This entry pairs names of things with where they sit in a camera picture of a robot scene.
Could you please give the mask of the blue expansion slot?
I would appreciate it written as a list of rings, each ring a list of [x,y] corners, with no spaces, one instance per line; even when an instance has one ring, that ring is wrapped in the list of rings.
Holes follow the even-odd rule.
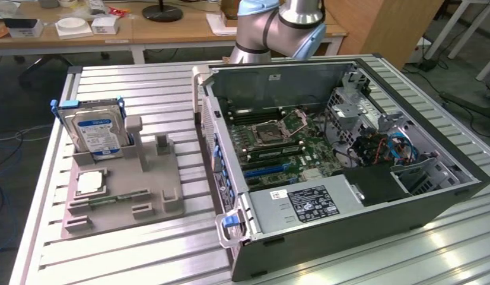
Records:
[[[251,170],[248,172],[244,173],[244,177],[245,178],[253,178],[257,176],[263,176],[263,175],[269,175],[273,173],[281,173],[285,170],[288,170],[291,164],[281,164],[280,166],[275,166],[275,167],[267,167],[264,169],[257,169],[257,170]]]

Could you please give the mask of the cpu socket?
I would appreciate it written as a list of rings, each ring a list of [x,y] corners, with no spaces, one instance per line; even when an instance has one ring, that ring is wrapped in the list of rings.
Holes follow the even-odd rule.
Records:
[[[249,130],[253,134],[255,146],[268,146],[288,142],[280,122],[276,120],[252,125]]]

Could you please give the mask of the metal socket cover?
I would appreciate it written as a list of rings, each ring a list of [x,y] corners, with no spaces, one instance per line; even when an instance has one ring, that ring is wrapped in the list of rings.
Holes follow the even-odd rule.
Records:
[[[295,109],[283,119],[283,125],[291,135],[308,126],[308,116],[301,109]]]

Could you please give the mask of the green motherboard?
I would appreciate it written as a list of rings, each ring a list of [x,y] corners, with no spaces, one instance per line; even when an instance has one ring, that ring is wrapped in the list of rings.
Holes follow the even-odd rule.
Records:
[[[291,135],[284,128],[283,119],[295,109],[301,109],[305,112],[308,116],[308,126]],[[297,106],[289,109],[279,107],[261,110],[233,110],[228,112],[225,122],[228,123],[229,135],[243,172],[245,173],[251,170],[280,166],[287,163],[291,164],[288,170],[281,173],[245,178],[247,185],[252,192],[299,182],[307,182],[308,180],[303,178],[303,171],[315,167],[319,167],[323,171],[325,175],[324,178],[341,173],[344,165],[335,156],[333,144],[328,141],[325,132],[320,128],[319,121],[308,114],[308,111],[308,108]],[[284,135],[288,137],[288,142],[275,145],[300,143],[305,145],[305,152],[289,157],[248,162],[247,153],[249,151],[275,146],[255,146],[255,138],[249,127],[273,120],[280,122]]]

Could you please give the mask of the grey power supply unit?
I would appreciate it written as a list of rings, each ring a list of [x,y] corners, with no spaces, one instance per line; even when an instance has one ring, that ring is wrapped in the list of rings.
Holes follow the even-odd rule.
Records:
[[[264,234],[329,221],[365,208],[365,195],[344,175],[279,186],[251,194]]]

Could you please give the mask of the tall metal disk bay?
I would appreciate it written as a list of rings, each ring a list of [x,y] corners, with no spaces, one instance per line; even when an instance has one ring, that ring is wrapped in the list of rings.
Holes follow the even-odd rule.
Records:
[[[336,136],[352,144],[368,129],[380,130],[383,112],[367,96],[371,79],[361,71],[348,72],[329,101],[329,117]]]

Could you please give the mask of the green ram stick on rack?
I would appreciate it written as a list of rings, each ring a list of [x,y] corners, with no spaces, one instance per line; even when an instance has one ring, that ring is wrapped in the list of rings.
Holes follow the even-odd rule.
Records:
[[[130,194],[122,194],[122,195],[95,198],[95,199],[91,199],[88,203],[92,207],[96,207],[99,205],[106,205],[106,204],[115,204],[118,202],[130,201],[136,194],[142,194],[142,192],[132,192]]]

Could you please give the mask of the silver cpu chip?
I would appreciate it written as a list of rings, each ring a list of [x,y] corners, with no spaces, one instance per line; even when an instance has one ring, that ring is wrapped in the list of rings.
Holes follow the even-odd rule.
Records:
[[[78,178],[78,195],[99,192],[103,188],[104,174],[102,172],[86,172]]]

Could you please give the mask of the brown cardboard box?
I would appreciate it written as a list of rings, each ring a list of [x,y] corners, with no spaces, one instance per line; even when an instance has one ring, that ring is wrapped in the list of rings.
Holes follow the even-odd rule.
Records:
[[[241,0],[221,0],[220,7],[221,11],[229,20],[237,20],[237,13],[240,8]]]

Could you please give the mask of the low metal disk bay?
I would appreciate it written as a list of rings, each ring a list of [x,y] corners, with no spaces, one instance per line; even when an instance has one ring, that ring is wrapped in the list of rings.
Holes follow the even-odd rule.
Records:
[[[461,180],[438,158],[429,158],[409,166],[396,165],[392,167],[392,174],[404,191],[413,196],[461,184]]]

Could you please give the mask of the wooden cabinet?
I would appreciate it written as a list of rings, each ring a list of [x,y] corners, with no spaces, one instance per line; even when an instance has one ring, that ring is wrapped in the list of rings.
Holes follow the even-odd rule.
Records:
[[[340,55],[379,53],[401,69],[444,0],[325,0],[348,31]]]

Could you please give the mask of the small white labelled box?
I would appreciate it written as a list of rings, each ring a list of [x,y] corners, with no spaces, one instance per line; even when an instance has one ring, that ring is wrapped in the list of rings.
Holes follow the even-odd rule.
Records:
[[[99,17],[91,24],[94,34],[116,35],[119,33],[119,19],[116,17]]]

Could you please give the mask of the black floor stand base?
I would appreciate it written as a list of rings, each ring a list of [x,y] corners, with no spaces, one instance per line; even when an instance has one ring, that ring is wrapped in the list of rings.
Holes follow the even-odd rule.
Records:
[[[442,91],[440,96],[450,102],[454,102],[474,111],[490,111],[490,89],[478,91]]]

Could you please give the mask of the white box with black top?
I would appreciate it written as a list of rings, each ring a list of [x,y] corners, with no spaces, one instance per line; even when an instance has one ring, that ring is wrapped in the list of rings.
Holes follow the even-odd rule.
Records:
[[[44,23],[40,19],[4,18],[3,21],[12,38],[38,38],[43,34]]]

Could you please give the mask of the white table frame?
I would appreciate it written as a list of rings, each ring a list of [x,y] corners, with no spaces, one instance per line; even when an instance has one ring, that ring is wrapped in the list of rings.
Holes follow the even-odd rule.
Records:
[[[442,4],[442,7],[446,8],[453,2],[460,2],[458,8],[456,9],[456,11],[454,11],[454,13],[453,13],[444,29],[442,29],[442,31],[440,33],[437,39],[434,40],[434,43],[432,44],[432,46],[428,50],[428,53],[422,55],[422,59],[436,59],[436,60],[438,60],[438,67],[441,67],[442,69],[448,68],[446,64],[441,64],[442,54],[449,49],[449,47],[453,45],[454,41],[458,40],[454,48],[452,49],[452,51],[448,55],[449,59],[456,58],[456,56],[458,55],[462,47],[466,45],[470,37],[473,36],[477,29],[480,28],[482,22],[485,21],[485,19],[490,15],[490,0],[449,0],[449,1],[445,1],[445,3]],[[465,32],[461,32],[457,36],[454,36],[454,38],[452,39],[450,44],[446,46],[446,49],[438,53],[438,56],[436,58],[433,58],[442,42],[445,41],[445,39],[449,35],[449,32],[453,30],[457,22],[460,21],[464,13],[466,12],[466,10],[469,9],[472,4],[482,5],[482,8],[481,8],[480,12],[474,15],[474,18],[472,19],[472,22],[470,22],[470,26],[465,29]]]

